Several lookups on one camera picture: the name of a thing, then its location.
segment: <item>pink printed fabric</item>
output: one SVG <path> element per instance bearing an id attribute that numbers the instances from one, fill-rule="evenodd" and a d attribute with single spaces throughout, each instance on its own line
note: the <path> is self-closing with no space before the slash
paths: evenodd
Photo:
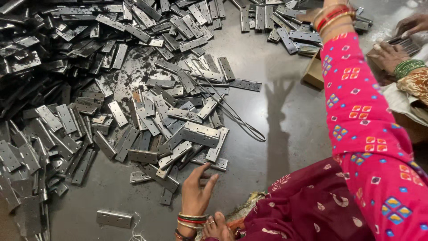
<path id="1" fill-rule="evenodd" d="M 377 240 L 428 240 L 428 178 L 395 123 L 356 33 L 321 51 L 327 124 L 333 156 L 342 167 Z"/>

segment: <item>bracelet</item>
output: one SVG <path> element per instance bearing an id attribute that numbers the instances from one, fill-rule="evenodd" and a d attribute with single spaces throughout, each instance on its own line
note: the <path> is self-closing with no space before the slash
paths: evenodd
<path id="1" fill-rule="evenodd" d="M 331 11 L 329 14 L 327 14 L 327 16 L 325 16 L 318 24 L 317 26 L 317 31 L 320 32 L 320 30 L 327 24 L 329 23 L 332 19 L 334 19 L 336 16 L 344 13 L 344 12 L 351 12 L 352 9 L 349 8 L 348 6 L 340 6 L 337 7 L 335 9 L 333 9 L 333 11 Z"/>
<path id="2" fill-rule="evenodd" d="M 329 20 L 329 21 L 328 21 L 328 23 L 327 23 L 327 24 L 325 24 L 325 25 L 322 27 L 322 29 L 319 31 L 319 34 L 321 35 L 321 34 L 322 34 L 322 32 L 324 31 L 324 29 L 325 29 L 326 27 L 330 26 L 334 21 L 338 20 L 338 19 L 339 19 L 339 18 L 341 18 L 341 17 L 345 17 L 345 16 L 348 16 L 348 15 L 350 15 L 352 18 L 354 18 L 354 17 L 355 17 L 355 11 L 351 11 L 351 12 L 344 12 L 344 13 L 339 14 L 339 15 L 337 15 L 336 17 L 332 18 L 331 20 Z"/>
<path id="3" fill-rule="evenodd" d="M 204 227 L 199 227 L 199 226 L 191 226 L 191 225 L 187 225 L 187 224 L 183 223 L 182 221 L 180 221 L 180 220 L 178 220 L 178 219 L 177 219 L 177 222 L 178 222 L 179 224 L 183 225 L 184 227 L 191 228 L 191 229 L 203 229 L 203 228 L 204 228 Z"/>
<path id="4" fill-rule="evenodd" d="M 323 12 L 325 12 L 325 10 L 329 9 L 330 7 L 334 7 L 334 6 L 346 6 L 346 4 L 344 4 L 344 3 L 337 3 L 337 4 L 333 4 L 333 5 L 324 7 L 323 9 L 321 9 L 321 11 L 319 13 L 317 13 L 317 15 L 315 15 L 313 23 L 314 24 L 316 23 L 318 17 L 321 16 L 321 14 Z"/>
<path id="5" fill-rule="evenodd" d="M 329 34 L 330 32 L 332 32 L 335 28 L 342 27 L 342 26 L 345 26 L 345 25 L 350 25 L 350 26 L 354 27 L 354 24 L 353 24 L 353 23 L 343 23 L 343 24 L 338 24 L 338 25 L 335 25 L 335 26 L 334 26 L 334 28 L 329 29 L 329 31 L 328 31 L 328 32 L 323 33 L 323 35 L 324 35 L 324 36 L 326 36 L 327 34 Z"/>
<path id="6" fill-rule="evenodd" d="M 184 219 L 184 218 L 180 218 L 178 217 L 178 220 L 182 221 L 182 222 L 186 222 L 186 223 L 198 223 L 198 224 L 204 224 L 207 222 L 207 220 L 189 220 L 189 219 Z"/>
<path id="7" fill-rule="evenodd" d="M 404 60 L 395 67 L 394 74 L 398 79 L 401 79 L 407 76 L 413 70 L 423 67 L 427 66 L 422 60 Z"/>
<path id="8" fill-rule="evenodd" d="M 202 220 L 202 219 L 206 220 L 208 218 L 208 214 L 201 215 L 201 216 L 191 216 L 191 215 L 182 214 L 181 212 L 178 213 L 178 216 L 185 219 L 192 218 L 192 219 L 199 219 L 199 220 Z"/>
<path id="9" fill-rule="evenodd" d="M 191 237 L 191 238 L 188 238 L 188 237 L 186 237 L 186 236 L 184 236 L 184 235 L 182 235 L 179 231 L 178 231 L 178 229 L 175 229 L 175 236 L 178 238 L 178 239 L 180 239 L 180 240 L 182 240 L 182 241 L 193 241 L 193 240 L 195 240 L 195 237 L 196 237 L 196 235 L 197 235 L 197 233 L 196 233 L 196 235 L 195 235 L 195 237 Z"/>

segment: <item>toe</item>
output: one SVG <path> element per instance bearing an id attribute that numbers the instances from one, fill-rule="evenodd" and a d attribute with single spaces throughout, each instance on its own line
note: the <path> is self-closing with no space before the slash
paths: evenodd
<path id="1" fill-rule="evenodd" d="M 226 219 L 221 212 L 216 212 L 214 215 L 214 218 L 217 226 L 219 227 L 226 226 Z"/>
<path id="2" fill-rule="evenodd" d="M 214 232 L 217 229 L 217 225 L 215 224 L 214 218 L 210 216 L 208 217 L 207 220 L 208 220 L 208 223 L 207 223 L 208 231 Z"/>

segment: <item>metal wire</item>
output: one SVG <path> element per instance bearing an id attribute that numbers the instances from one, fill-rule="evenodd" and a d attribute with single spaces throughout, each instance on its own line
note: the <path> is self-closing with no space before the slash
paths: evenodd
<path id="1" fill-rule="evenodd" d="M 202 61 L 199 59 L 191 59 L 192 64 L 195 66 L 196 70 L 204 77 L 204 79 L 210 84 L 210 86 L 213 88 L 213 90 L 216 92 L 216 94 L 218 94 L 220 96 L 220 101 L 224 101 L 224 103 L 230 108 L 231 111 L 233 111 L 233 113 L 228 110 L 222 103 L 220 103 L 219 100 L 217 100 L 216 98 L 214 98 L 213 95 L 211 95 L 211 93 L 209 93 L 209 91 L 207 91 L 203 86 L 201 86 L 197 81 L 195 81 L 193 78 L 192 81 L 195 82 L 199 88 L 203 89 L 207 94 L 209 94 L 216 102 L 217 104 L 219 104 L 221 107 L 223 107 L 223 109 L 229 113 L 231 116 L 233 116 L 233 118 L 236 119 L 236 122 L 239 124 L 239 122 L 241 122 L 250 132 L 252 135 L 250 135 L 248 132 L 246 132 L 248 135 L 252 136 L 254 139 L 256 139 L 259 142 L 265 142 L 266 141 L 266 137 L 256 128 L 254 128 L 253 126 L 251 126 L 250 124 L 248 124 L 247 122 L 245 122 L 240 116 L 239 114 L 229 105 L 229 103 L 226 101 L 225 98 L 222 98 L 220 93 L 218 93 L 218 91 L 215 89 L 215 87 L 211 84 L 211 82 L 207 79 L 207 77 L 205 77 L 205 75 L 202 73 L 202 71 L 198 68 L 198 66 L 195 64 L 194 60 L 201 62 Z"/>

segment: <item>red bangle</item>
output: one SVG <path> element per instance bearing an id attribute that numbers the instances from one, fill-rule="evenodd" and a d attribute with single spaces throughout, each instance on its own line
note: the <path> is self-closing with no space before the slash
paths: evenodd
<path id="1" fill-rule="evenodd" d="M 182 221 L 182 222 L 186 222 L 186 223 L 204 224 L 204 223 L 207 222 L 206 220 L 204 220 L 204 221 L 194 221 L 194 220 L 188 220 L 188 219 L 184 219 L 184 218 L 180 218 L 180 217 L 178 217 L 177 219 L 180 220 L 180 221 Z"/>
<path id="2" fill-rule="evenodd" d="M 353 11 L 351 8 L 349 8 L 348 6 L 346 6 L 346 5 L 343 5 L 343 6 L 339 6 L 339 7 L 337 7 L 337 8 L 335 8 L 335 9 L 333 9 L 330 13 L 328 13 L 327 15 L 326 15 L 326 17 L 324 17 L 321 21 L 320 21 L 320 23 L 318 24 L 318 27 L 317 27 L 317 31 L 318 32 L 320 32 L 321 31 L 321 29 L 329 22 L 329 21 L 331 21 L 333 18 L 335 18 L 336 16 L 338 16 L 338 15 L 340 15 L 340 14 L 342 14 L 342 13 L 345 13 L 345 12 L 350 12 L 350 11 Z"/>

